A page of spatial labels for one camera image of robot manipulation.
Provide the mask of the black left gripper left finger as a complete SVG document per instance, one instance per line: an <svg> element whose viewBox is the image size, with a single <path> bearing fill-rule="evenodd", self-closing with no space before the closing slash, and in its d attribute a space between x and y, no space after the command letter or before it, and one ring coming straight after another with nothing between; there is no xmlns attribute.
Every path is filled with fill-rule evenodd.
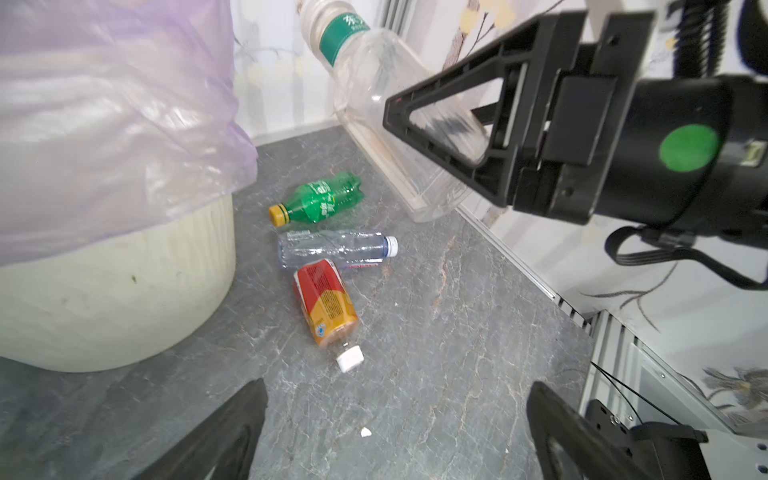
<svg viewBox="0 0 768 480"><path fill-rule="evenodd" d="M248 479L265 423L262 378L246 383L138 479Z"/></svg>

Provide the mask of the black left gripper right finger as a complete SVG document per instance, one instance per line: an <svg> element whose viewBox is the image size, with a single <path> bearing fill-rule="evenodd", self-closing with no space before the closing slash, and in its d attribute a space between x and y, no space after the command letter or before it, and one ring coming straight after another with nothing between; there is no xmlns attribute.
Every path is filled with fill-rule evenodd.
<svg viewBox="0 0 768 480"><path fill-rule="evenodd" d="M544 382L526 403L531 437L545 479L647 479L636 462L629 430L597 400L580 415Z"/></svg>

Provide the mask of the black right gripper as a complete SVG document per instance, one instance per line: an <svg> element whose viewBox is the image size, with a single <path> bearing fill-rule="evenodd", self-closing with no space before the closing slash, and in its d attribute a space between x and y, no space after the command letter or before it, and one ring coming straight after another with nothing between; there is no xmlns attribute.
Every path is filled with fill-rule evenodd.
<svg viewBox="0 0 768 480"><path fill-rule="evenodd" d="M524 22L390 97L384 128L497 206L586 224L605 186L656 15L613 13L590 44L581 41L586 19L580 10ZM498 100L474 111L491 128L477 162L410 118L495 79L502 82Z"/></svg>

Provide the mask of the clear bottle green white label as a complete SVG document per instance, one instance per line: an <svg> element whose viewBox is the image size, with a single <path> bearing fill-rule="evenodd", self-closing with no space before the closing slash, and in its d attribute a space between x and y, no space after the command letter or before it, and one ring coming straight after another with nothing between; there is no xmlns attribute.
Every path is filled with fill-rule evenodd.
<svg viewBox="0 0 768 480"><path fill-rule="evenodd" d="M303 1L300 30L335 84L334 109L381 178L419 223L461 203L468 188L383 125L385 103L430 72L393 32L370 28L347 1Z"/></svg>

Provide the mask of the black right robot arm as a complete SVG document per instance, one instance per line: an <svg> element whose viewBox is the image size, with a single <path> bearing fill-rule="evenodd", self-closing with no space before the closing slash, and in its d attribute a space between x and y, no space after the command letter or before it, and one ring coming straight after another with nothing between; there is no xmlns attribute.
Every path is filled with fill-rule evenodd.
<svg viewBox="0 0 768 480"><path fill-rule="evenodd" d="M622 266L695 261L727 283L756 281L698 250L700 237L767 245L767 9L743 3L736 28L745 75L721 75L730 5L675 1L668 79L643 79L652 11L614 13L593 43L585 11L526 21L451 68L390 97L384 127L500 207L584 225L622 221L605 242ZM491 80L476 108L491 129L472 159L419 126L415 113Z"/></svg>

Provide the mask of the cream plastic waste bin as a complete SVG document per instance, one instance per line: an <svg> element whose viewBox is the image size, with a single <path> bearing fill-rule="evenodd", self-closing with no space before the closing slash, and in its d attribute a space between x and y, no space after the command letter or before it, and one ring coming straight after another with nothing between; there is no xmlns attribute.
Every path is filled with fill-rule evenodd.
<svg viewBox="0 0 768 480"><path fill-rule="evenodd" d="M4 266L1 356L60 372L142 361L213 315L235 267L231 197L166 225Z"/></svg>

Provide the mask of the pink bin liner bag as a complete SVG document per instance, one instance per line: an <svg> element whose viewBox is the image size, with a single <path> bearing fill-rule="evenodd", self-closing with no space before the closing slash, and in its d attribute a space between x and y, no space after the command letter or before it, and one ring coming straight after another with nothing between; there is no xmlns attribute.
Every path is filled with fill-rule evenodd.
<svg viewBox="0 0 768 480"><path fill-rule="evenodd" d="M176 220L253 183L227 1L1 5L1 261Z"/></svg>

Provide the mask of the red yellow label tea bottle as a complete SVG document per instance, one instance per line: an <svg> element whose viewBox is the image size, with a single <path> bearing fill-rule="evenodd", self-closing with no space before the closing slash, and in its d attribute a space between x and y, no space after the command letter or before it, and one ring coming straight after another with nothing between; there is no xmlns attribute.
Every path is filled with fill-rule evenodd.
<svg viewBox="0 0 768 480"><path fill-rule="evenodd" d="M293 274L293 288L315 342L342 373L360 367L364 354L356 339L360 318L333 261L321 259Z"/></svg>

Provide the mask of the clear crushed bottle white cap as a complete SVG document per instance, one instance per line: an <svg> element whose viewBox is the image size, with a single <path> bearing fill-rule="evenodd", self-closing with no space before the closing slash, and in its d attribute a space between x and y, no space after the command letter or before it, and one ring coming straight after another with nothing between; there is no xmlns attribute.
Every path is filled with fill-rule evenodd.
<svg viewBox="0 0 768 480"><path fill-rule="evenodd" d="M339 269L371 267L399 253L396 237L373 231L289 231L278 235L277 245L279 262L288 270L320 260Z"/></svg>

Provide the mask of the green bottle yellow cap right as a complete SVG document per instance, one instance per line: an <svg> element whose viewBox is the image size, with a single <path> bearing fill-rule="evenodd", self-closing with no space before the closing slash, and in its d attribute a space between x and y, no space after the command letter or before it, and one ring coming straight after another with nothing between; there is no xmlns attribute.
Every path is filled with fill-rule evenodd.
<svg viewBox="0 0 768 480"><path fill-rule="evenodd" d="M365 195L362 180L350 172L297 187L285 201L268 209L274 227L292 222L316 224L357 206Z"/></svg>

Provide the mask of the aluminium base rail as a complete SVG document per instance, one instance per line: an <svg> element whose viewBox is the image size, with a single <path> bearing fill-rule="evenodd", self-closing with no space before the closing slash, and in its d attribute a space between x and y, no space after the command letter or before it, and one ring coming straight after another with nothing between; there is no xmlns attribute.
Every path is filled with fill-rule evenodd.
<svg viewBox="0 0 768 480"><path fill-rule="evenodd" d="M711 479L767 476L767 375L761 369L707 368L698 379L675 371L606 311L578 313L554 299L593 340L588 373L577 411L616 445L629 430L651 422L681 423L708 438L701 455Z"/></svg>

